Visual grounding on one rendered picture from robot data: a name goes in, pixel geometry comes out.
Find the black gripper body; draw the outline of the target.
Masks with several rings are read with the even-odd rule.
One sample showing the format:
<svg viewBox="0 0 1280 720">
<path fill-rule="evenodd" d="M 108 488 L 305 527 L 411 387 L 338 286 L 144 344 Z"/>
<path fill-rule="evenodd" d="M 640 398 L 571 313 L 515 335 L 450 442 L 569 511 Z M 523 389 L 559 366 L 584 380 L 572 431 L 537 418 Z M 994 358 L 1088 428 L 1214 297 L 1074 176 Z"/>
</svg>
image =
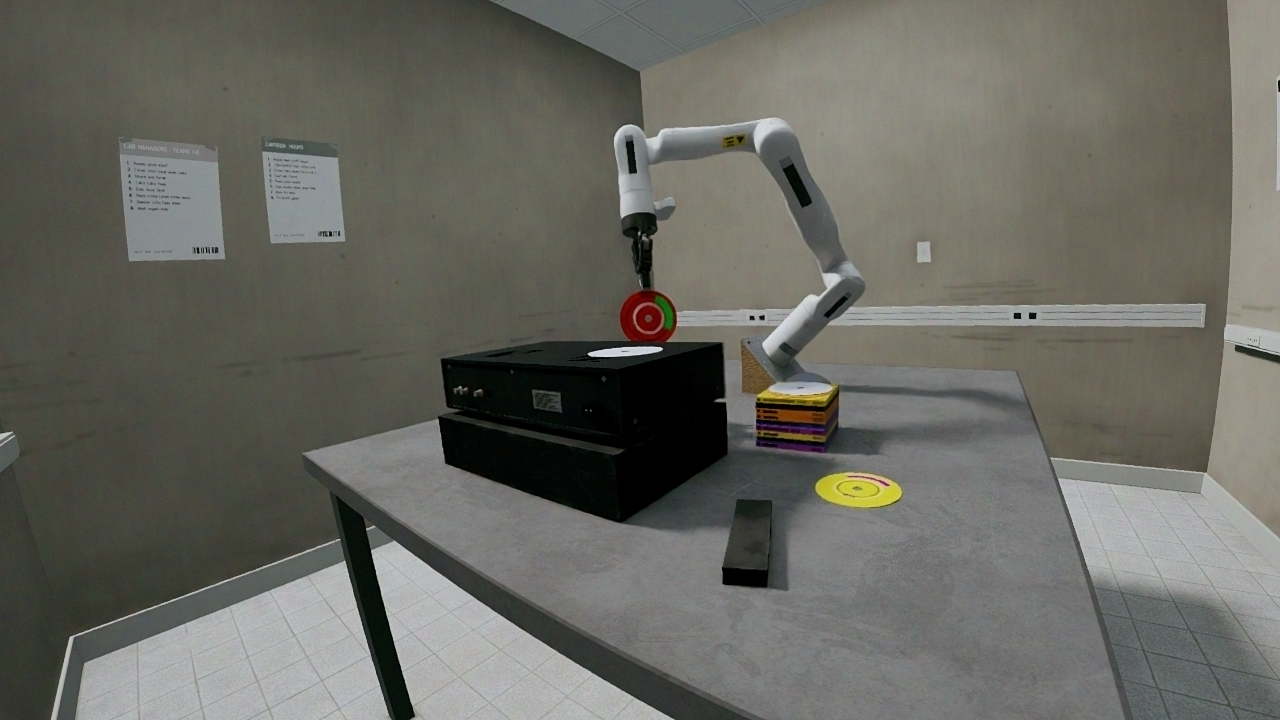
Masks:
<svg viewBox="0 0 1280 720">
<path fill-rule="evenodd" d="M 637 256 L 639 256 L 639 241 L 643 240 L 643 234 L 649 236 L 655 234 L 657 228 L 657 215 L 648 211 L 637 211 L 628 214 L 621 219 L 622 233 L 632 240 L 637 240 Z"/>
</svg>

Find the black rectangular box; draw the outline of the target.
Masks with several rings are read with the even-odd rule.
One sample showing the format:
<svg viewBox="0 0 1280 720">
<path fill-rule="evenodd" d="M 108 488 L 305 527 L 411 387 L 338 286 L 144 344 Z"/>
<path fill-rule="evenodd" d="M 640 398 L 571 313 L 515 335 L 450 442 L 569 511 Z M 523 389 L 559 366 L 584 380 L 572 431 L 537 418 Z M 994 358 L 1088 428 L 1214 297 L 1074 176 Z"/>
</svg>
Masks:
<svg viewBox="0 0 1280 720">
<path fill-rule="evenodd" d="M 717 401 L 626 441 L 462 410 L 438 419 L 445 464 L 617 523 L 728 454 Z"/>
</svg>

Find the red cd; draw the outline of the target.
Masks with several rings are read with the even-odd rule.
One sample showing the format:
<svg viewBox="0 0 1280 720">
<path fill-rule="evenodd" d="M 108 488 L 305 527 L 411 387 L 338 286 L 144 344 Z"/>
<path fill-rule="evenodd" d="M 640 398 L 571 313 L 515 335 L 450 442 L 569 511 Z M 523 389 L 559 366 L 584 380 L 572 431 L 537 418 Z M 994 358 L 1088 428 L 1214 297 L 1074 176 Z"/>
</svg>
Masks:
<svg viewBox="0 0 1280 720">
<path fill-rule="evenodd" d="M 646 315 L 652 315 L 652 322 L 645 320 Z M 621 307 L 620 324 L 631 341 L 666 342 L 675 333 L 677 314 L 666 295 L 639 291 Z"/>
</svg>

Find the black rectangular block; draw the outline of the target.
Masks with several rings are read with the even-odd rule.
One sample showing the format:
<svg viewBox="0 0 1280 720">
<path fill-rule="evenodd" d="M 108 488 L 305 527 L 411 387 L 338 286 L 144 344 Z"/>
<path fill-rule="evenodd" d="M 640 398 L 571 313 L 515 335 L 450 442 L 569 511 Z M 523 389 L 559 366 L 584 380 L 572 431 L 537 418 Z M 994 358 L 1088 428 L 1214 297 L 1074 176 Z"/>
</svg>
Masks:
<svg viewBox="0 0 1280 720">
<path fill-rule="evenodd" d="M 772 500 L 737 498 L 722 566 L 722 584 L 765 587 Z"/>
</svg>

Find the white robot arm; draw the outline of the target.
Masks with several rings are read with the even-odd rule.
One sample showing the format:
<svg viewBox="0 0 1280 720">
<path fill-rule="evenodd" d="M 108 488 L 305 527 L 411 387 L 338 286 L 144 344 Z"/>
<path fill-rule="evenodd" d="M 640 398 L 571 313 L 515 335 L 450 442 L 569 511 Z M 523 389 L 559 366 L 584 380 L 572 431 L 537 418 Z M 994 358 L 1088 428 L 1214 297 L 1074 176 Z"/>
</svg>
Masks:
<svg viewBox="0 0 1280 720">
<path fill-rule="evenodd" d="M 614 135 L 620 211 L 621 219 L 648 211 L 658 222 L 675 211 L 675 199 L 654 202 L 650 165 L 722 152 L 755 152 L 754 149 L 780 184 L 794 224 L 815 255 L 827 287 L 819 297 L 808 295 L 762 345 L 771 360 L 785 366 L 865 290 L 865 281 L 840 243 L 835 214 L 812 178 L 797 136 L 787 122 L 768 118 L 733 126 L 669 128 L 660 129 L 654 138 L 646 138 L 637 126 L 621 127 Z"/>
</svg>

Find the white disc with centre hole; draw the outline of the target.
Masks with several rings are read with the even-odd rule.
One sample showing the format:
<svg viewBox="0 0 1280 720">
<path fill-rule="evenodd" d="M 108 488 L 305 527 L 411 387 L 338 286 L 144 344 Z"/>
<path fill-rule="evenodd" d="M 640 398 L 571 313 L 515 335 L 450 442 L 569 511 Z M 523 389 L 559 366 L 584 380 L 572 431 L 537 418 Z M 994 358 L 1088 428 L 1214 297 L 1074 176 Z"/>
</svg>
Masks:
<svg viewBox="0 0 1280 720">
<path fill-rule="evenodd" d="M 803 388 L 803 389 L 797 389 Z M 815 382 L 788 382 L 771 386 L 769 391 L 777 395 L 823 395 L 832 389 L 831 386 L 815 383 Z"/>
<path fill-rule="evenodd" d="M 626 352 L 628 351 L 628 352 Z M 588 354 L 591 357 L 630 357 L 640 356 L 646 354 L 658 354 L 663 351 L 660 347 L 622 347 L 622 348 L 604 348 Z"/>
</svg>

